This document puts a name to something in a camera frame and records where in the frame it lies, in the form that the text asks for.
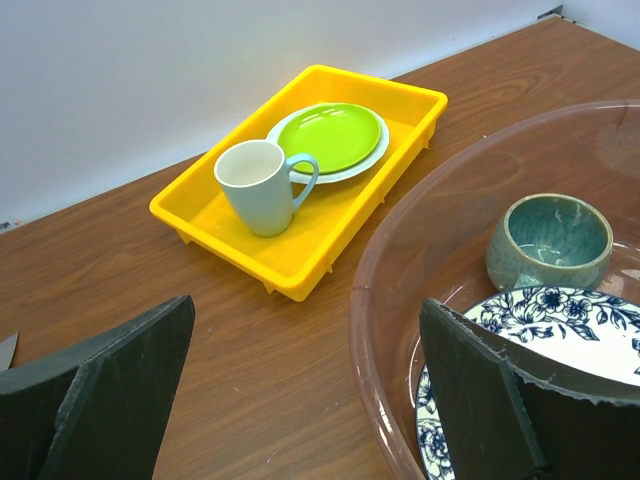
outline mug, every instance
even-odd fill
[[[538,285],[595,289],[612,250],[611,226],[593,206],[539,193],[509,207],[493,232],[485,264],[501,292]]]
[[[301,162],[311,164],[313,175],[302,193],[293,198],[289,172]],[[267,140],[234,145],[220,155],[213,171],[234,212],[261,237],[278,235],[289,226],[320,173],[311,155],[285,158],[282,147]]]

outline wood grain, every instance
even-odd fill
[[[20,331],[22,364],[190,294],[196,326],[154,478],[388,478],[347,339],[367,240],[434,166],[484,135],[565,105],[638,97],[638,78],[636,51],[560,19],[401,77],[444,91],[450,107],[430,150],[301,304],[151,217],[151,198],[193,160],[20,227],[0,236],[0,338]]]

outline mug rim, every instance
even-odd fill
[[[278,149],[278,151],[280,152],[280,163],[278,164],[278,167],[271,172],[268,176],[266,176],[265,178],[258,180],[257,182],[253,182],[253,183],[247,183],[244,185],[237,185],[234,183],[229,183],[224,181],[222,178],[220,178],[220,175],[218,174],[218,165],[220,165],[220,161],[224,159],[224,157],[228,154],[231,153],[234,150],[237,150],[239,148],[242,148],[246,145],[252,144],[252,143],[260,143],[260,144],[268,144],[271,145],[273,147],[275,147],[276,149]],[[282,149],[282,147],[280,145],[278,145],[275,142],[271,142],[269,140],[265,140],[263,138],[254,138],[251,140],[245,140],[243,142],[240,143],[236,143],[235,145],[233,145],[232,147],[227,148],[224,152],[222,152],[220,154],[220,156],[217,158],[215,165],[213,166],[213,174],[216,177],[216,180],[218,181],[218,183],[220,183],[221,185],[224,185],[225,187],[229,187],[229,188],[251,188],[251,187],[255,187],[256,185],[260,185],[268,180],[271,180],[274,176],[277,175],[277,173],[282,169],[282,166],[284,165],[285,162],[285,154],[284,154],[284,150]]]
[[[604,226],[606,232],[607,232],[607,244],[606,246],[602,249],[602,252],[600,252],[600,254],[594,258],[593,260],[590,260],[589,262],[586,263],[581,263],[579,265],[552,265],[550,263],[545,263],[543,261],[537,260],[533,257],[530,257],[529,255],[527,255],[525,253],[524,250],[522,250],[518,244],[515,242],[515,240],[513,239],[513,237],[511,236],[511,231],[509,230],[509,219],[511,218],[511,214],[514,212],[514,210],[516,208],[518,208],[520,205],[522,205],[523,203],[532,200],[534,198],[545,198],[545,197],[554,197],[554,198],[563,198],[565,200],[571,200],[573,202],[579,203],[581,206],[583,206],[584,208],[586,208],[587,210],[589,210],[591,213],[593,213],[598,220],[600,220],[600,223]],[[565,195],[562,193],[534,193],[533,195],[527,195],[525,197],[522,197],[521,199],[515,201],[507,210],[507,213],[504,216],[503,219],[503,223],[502,226],[504,228],[505,231],[505,236],[507,237],[507,241],[509,242],[509,244],[520,254],[522,255],[527,261],[534,263],[535,265],[540,265],[546,268],[554,268],[554,269],[558,269],[558,270],[564,270],[564,271],[571,271],[571,270],[578,270],[578,269],[582,269],[585,267],[592,267],[594,265],[599,264],[600,262],[602,262],[603,260],[605,260],[613,251],[613,230],[611,229],[611,225],[609,224],[609,221],[606,219],[606,217],[600,212],[600,210],[598,210],[596,207],[594,207],[593,205],[585,202],[584,200],[581,200],[577,197],[571,196],[571,195]]]

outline wall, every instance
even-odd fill
[[[638,0],[565,0],[562,14],[601,35],[640,49]]]
[[[209,149],[310,64],[393,77],[557,4],[5,0],[0,223]]]

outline floral plate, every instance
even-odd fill
[[[640,386],[640,307],[619,297],[575,288],[524,288],[490,297],[465,316],[548,358]],[[416,393],[416,431],[429,478],[455,479],[426,366]]]

